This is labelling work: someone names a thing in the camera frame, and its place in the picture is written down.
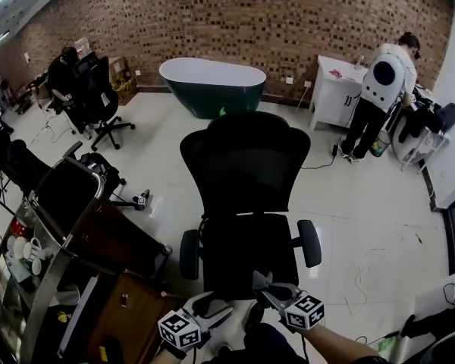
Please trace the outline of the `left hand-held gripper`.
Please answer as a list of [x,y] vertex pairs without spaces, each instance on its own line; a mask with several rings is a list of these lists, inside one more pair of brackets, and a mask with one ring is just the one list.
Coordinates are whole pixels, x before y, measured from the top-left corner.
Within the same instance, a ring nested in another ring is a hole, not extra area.
[[201,293],[189,298],[178,310],[164,315],[158,321],[163,341],[178,350],[202,348],[211,337],[209,329],[222,325],[234,310],[233,306],[228,306],[213,315],[209,307],[215,299],[215,291]]

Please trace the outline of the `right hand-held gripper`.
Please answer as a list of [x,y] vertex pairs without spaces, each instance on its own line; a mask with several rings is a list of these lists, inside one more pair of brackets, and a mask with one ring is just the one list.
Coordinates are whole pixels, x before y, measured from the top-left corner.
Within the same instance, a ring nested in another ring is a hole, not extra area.
[[[274,294],[284,294],[278,299]],[[308,331],[325,317],[324,303],[292,283],[272,283],[267,290],[256,291],[257,300],[281,316],[291,331]]]

